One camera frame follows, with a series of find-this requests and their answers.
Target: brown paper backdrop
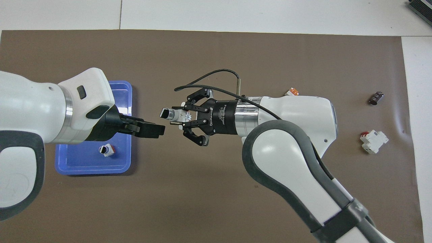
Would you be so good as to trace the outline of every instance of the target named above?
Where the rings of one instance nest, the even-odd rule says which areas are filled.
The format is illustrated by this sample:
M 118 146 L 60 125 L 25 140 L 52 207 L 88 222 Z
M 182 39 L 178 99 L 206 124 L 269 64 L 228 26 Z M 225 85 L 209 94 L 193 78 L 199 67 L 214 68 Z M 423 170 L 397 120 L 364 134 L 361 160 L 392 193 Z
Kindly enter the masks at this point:
M 0 58 L 0 70 L 36 82 L 101 68 L 108 80 L 132 84 L 135 116 L 167 125 L 160 139 L 133 141 L 133 165 L 121 176 L 60 175 L 48 145 L 44 187 L 25 211 L 0 223 L 1 242 L 315 242 L 288 204 L 246 173 L 238 136 L 215 135 L 198 147 L 158 117 L 193 91 L 175 87 L 219 68 L 237 71 L 248 96 L 279 97 L 293 86 L 332 101 L 339 136 L 324 163 L 382 233 L 423 242 L 399 37 L 3 31 Z M 203 83 L 235 90 L 231 74 Z M 385 97 L 369 106 L 376 91 Z M 359 140 L 370 129 L 390 139 L 376 155 Z

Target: black cable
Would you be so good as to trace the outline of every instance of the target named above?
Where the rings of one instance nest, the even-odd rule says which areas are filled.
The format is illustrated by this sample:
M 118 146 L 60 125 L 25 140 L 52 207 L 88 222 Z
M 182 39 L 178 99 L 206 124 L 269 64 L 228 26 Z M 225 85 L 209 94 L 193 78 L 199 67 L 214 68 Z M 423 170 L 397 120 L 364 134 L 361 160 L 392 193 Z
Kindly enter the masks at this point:
M 321 166 L 321 169 L 323 169 L 324 173 L 328 176 L 328 178 L 329 178 L 330 180 L 333 180 L 333 179 L 334 179 L 333 175 L 330 173 L 330 171 L 328 171 L 327 167 L 326 167 L 326 166 L 324 165 L 324 163 L 322 162 L 320 156 L 318 155 L 317 150 L 315 149 L 314 144 L 312 144 L 312 148 L 314 149 L 315 157 L 317 158 L 317 160 L 318 160 L 318 164 Z
M 233 96 L 233 97 L 235 97 L 235 98 L 237 98 L 237 99 L 239 99 L 239 100 L 241 100 L 241 101 L 243 101 L 243 102 L 247 102 L 247 103 L 249 103 L 249 104 L 252 104 L 252 105 L 254 105 L 254 106 L 256 106 L 256 107 L 262 109 L 263 111 L 269 113 L 269 114 L 272 115 L 274 118 L 276 118 L 276 119 L 278 119 L 278 120 L 282 120 L 279 116 L 277 116 L 276 114 L 274 114 L 273 112 L 271 112 L 271 111 L 268 110 L 267 108 L 265 108 L 265 107 L 263 107 L 263 106 L 261 106 L 261 105 L 255 103 L 255 102 L 253 102 L 253 101 L 251 101 L 251 100 L 248 100 L 248 99 L 245 98 L 245 97 L 238 96 L 238 95 L 236 95 L 236 94 L 234 94 L 234 93 L 231 93 L 231 92 L 229 92 L 229 91 L 226 91 L 226 90 L 223 90 L 223 89 L 220 89 L 220 88 L 216 88 L 216 87 L 213 87 L 213 86 L 208 86 L 208 85 L 196 85 L 196 84 L 195 84 L 195 85 L 190 85 L 190 84 L 188 84 L 188 85 L 179 86 L 179 87 L 175 88 L 174 91 L 179 91 L 179 90 L 186 89 L 186 88 L 205 88 L 205 89 L 216 90 L 216 91 L 219 91 L 219 92 L 225 93 L 225 94 L 227 94 L 227 95 Z
M 229 72 L 229 73 L 234 74 L 234 75 L 237 77 L 237 82 L 238 82 L 238 80 L 240 79 L 240 77 L 238 76 L 238 74 L 237 74 L 236 72 L 234 72 L 233 70 L 230 70 L 230 69 L 218 69 L 218 70 L 211 71 L 211 72 L 209 72 L 208 74 L 205 74 L 205 75 L 203 75 L 203 76 L 201 76 L 201 77 L 195 79 L 194 81 L 188 83 L 187 85 L 194 84 L 194 83 L 196 83 L 196 82 L 202 80 L 203 78 L 205 78 L 205 77 L 207 77 L 207 76 L 210 76 L 210 75 L 212 75 L 212 74 L 218 73 L 218 72 Z

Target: black capacitor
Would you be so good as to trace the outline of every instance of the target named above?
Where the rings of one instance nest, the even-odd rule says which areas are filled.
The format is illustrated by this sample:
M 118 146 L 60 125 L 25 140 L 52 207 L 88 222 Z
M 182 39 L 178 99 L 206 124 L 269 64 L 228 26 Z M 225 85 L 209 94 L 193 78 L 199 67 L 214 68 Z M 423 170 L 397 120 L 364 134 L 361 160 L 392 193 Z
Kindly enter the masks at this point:
M 380 91 L 376 92 L 372 95 L 371 99 L 369 100 L 369 104 L 376 105 L 378 104 L 378 101 L 381 100 L 381 98 L 384 97 L 384 94 Z

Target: blue tray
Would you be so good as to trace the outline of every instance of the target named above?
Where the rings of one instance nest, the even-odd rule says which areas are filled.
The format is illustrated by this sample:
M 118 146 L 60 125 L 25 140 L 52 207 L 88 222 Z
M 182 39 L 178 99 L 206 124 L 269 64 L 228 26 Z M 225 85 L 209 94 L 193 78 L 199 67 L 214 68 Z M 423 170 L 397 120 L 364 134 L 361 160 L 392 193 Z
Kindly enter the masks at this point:
M 132 86 L 127 81 L 109 81 L 120 113 L 132 115 Z M 105 157 L 100 146 L 110 143 L 115 154 Z M 80 144 L 56 146 L 55 169 L 62 175 L 123 173 L 130 167 L 131 135 L 117 133 L 104 142 L 84 141 Z

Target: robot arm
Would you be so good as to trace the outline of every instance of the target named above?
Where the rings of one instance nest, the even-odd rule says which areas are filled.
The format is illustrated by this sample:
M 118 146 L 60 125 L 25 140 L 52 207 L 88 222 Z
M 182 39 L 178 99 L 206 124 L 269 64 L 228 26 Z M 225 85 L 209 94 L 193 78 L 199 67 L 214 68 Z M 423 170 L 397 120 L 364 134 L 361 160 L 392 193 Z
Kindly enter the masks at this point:
M 44 144 L 106 141 L 117 132 L 158 138 L 165 127 L 121 114 L 104 73 L 61 83 L 0 71 L 0 221 L 26 208 L 44 179 Z
M 202 89 L 189 95 L 181 106 L 164 108 L 160 117 L 179 125 L 183 135 L 200 146 L 208 145 L 213 134 L 238 134 L 249 175 L 282 196 L 319 242 L 392 243 L 320 159 L 337 136 L 335 112 L 327 99 L 263 96 L 248 97 L 248 101 L 245 97 L 215 100 L 211 87 L 194 87 Z M 197 106 L 204 98 L 208 100 Z M 264 108 L 274 113 L 270 115 Z M 197 112 L 195 120 L 191 111 Z M 200 128 L 205 135 L 197 136 L 193 128 Z
M 392 243 L 327 171 L 294 123 L 273 120 L 257 126 L 246 137 L 242 157 L 249 175 L 281 195 L 319 242 Z

